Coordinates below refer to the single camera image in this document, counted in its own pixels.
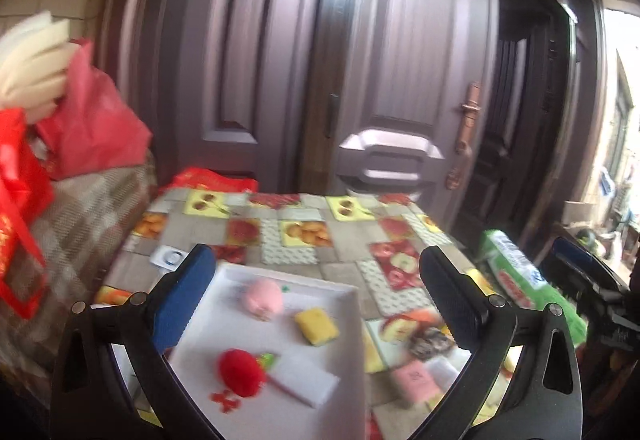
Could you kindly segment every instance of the red bag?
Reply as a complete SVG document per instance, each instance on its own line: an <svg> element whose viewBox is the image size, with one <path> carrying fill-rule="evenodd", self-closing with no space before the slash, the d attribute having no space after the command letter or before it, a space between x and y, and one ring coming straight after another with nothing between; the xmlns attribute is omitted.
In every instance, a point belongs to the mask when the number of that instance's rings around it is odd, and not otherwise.
<svg viewBox="0 0 640 440"><path fill-rule="evenodd" d="M18 240L44 267L44 258L29 232L30 224L53 201L53 189L45 171L24 139L26 121L22 109L0 111L0 297L23 319L38 309L45 287L40 285L27 301L20 301L4 282Z"/></svg>
<svg viewBox="0 0 640 440"><path fill-rule="evenodd" d="M172 182L161 190L164 192L174 187L189 187L219 193L255 193L258 191L258 182L249 178L227 178L209 169L187 167L176 174Z"/></svg>
<svg viewBox="0 0 640 440"><path fill-rule="evenodd" d="M55 180L145 162L151 132L122 101L111 77L91 65L85 39L66 72L66 95L52 116L36 124Z"/></svg>

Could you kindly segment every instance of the blue gripper pad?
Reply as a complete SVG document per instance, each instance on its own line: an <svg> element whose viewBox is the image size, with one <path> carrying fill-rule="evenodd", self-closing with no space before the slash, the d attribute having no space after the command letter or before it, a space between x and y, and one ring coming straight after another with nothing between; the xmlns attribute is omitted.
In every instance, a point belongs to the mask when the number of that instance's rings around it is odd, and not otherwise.
<svg viewBox="0 0 640 440"><path fill-rule="evenodd" d="M158 353L178 343L215 271L216 256L206 245L196 245L182 261L174 273L178 280L154 317L152 340Z"/></svg>

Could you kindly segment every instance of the screw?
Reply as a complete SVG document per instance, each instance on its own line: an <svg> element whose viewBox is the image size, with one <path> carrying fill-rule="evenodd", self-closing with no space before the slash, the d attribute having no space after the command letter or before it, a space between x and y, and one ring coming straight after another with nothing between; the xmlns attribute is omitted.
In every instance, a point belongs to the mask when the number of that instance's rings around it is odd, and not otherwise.
<svg viewBox="0 0 640 440"><path fill-rule="evenodd" d="M71 311L74 314L81 314L84 312L86 308L86 303L84 301L76 301L73 306L71 306Z"/></svg>
<svg viewBox="0 0 640 440"><path fill-rule="evenodd" d="M549 305L549 311L558 317L562 315L562 307L558 303L551 303Z"/></svg>
<svg viewBox="0 0 640 440"><path fill-rule="evenodd" d="M488 299L489 304L491 306L495 306L496 308L502 308L507 304L507 301L505 301L504 297L502 297L501 295L491 294Z"/></svg>
<svg viewBox="0 0 640 440"><path fill-rule="evenodd" d="M129 302L133 306L140 306L145 301L146 301L146 293L145 292L136 292L129 298Z"/></svg>

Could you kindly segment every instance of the green tissue package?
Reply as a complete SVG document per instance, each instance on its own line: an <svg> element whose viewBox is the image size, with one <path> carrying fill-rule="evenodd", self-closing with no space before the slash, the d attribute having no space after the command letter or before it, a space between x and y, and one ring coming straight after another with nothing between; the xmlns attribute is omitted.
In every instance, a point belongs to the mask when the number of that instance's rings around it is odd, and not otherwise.
<svg viewBox="0 0 640 440"><path fill-rule="evenodd" d="M504 232L487 230L482 235L479 260L486 261L502 289L520 308L542 310L549 303L558 303L564 311L574 346L586 340L587 323Z"/></svg>

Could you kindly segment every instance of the red ball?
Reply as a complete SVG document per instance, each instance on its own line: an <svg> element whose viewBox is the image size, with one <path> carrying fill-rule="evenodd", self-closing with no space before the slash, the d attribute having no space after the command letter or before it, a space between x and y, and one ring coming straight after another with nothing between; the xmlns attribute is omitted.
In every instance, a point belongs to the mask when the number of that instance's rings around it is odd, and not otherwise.
<svg viewBox="0 0 640 440"><path fill-rule="evenodd" d="M218 360L220 376L238 396L255 396L266 382L264 370L254 356L244 350L226 350Z"/></svg>

